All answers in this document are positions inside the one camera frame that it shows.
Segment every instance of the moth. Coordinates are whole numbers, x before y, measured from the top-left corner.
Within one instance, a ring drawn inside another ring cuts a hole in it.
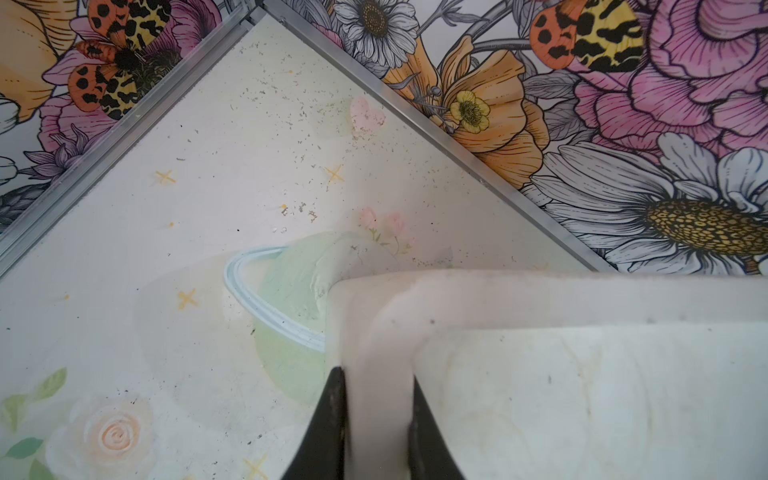
[[[147,50],[169,21],[169,0],[91,0],[88,22],[103,39],[75,48],[104,65],[82,64],[69,75],[74,104],[120,120],[180,60],[176,51]]]
[[[566,68],[578,58],[595,71],[634,71],[644,36],[626,0],[564,0],[534,19],[531,47],[553,69]]]

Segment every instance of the white daisy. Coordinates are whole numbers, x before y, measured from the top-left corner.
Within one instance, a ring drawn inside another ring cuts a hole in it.
[[[560,147],[523,193],[621,271],[768,274],[768,152],[717,161],[687,135],[658,144],[661,167],[587,142]]]
[[[416,11],[402,0],[338,0],[333,5],[342,24],[347,52],[387,68],[398,68],[416,50]]]

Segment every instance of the green leaf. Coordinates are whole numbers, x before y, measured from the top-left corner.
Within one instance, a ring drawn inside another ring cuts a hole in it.
[[[28,439],[23,439],[16,445],[13,445],[5,456],[11,458],[27,458],[34,455],[42,444],[42,440],[36,439],[35,437],[29,437]]]
[[[38,389],[35,390],[35,394],[32,396],[32,401],[37,402],[38,400],[50,399],[64,386],[66,381],[67,369],[56,370],[38,386]]]
[[[12,432],[15,432],[16,429],[18,429],[18,424],[21,423],[24,418],[26,401],[26,395],[11,395],[2,401],[0,420],[9,426]]]
[[[56,480],[48,467],[35,460],[29,467],[29,480]]]

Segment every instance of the metal trim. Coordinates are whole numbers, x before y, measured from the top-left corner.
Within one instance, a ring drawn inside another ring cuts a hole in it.
[[[0,278],[85,195],[250,29],[241,22],[251,12],[244,3],[142,98],[82,162],[51,185],[0,235]],[[253,12],[258,22],[266,14]]]
[[[584,245],[571,232],[566,230],[554,218],[536,207],[525,195],[521,194],[490,167],[482,163],[457,141],[433,124],[421,112],[416,110],[383,81],[369,72],[344,50],[336,46],[320,33],[301,15],[297,14],[282,0],[265,0],[263,8],[295,36],[319,53],[331,65],[354,81],[363,90],[371,94],[378,102],[387,107],[395,116],[417,131],[429,143],[457,163],[468,174],[486,186],[497,197],[514,208],[526,220],[533,223],[557,245],[564,248],[590,270],[598,272],[616,272],[605,259]]]

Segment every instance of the orange poppy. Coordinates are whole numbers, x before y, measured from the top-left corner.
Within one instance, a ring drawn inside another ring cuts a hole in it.
[[[525,67],[511,51],[494,51],[470,70],[473,48],[466,35],[436,71],[419,38],[408,62],[390,70],[384,82],[400,84],[401,96],[521,188],[541,167],[541,151],[549,144],[544,114],[524,99],[519,75]]]
[[[0,133],[27,121],[54,85],[42,74],[74,42],[77,0],[0,0]]]

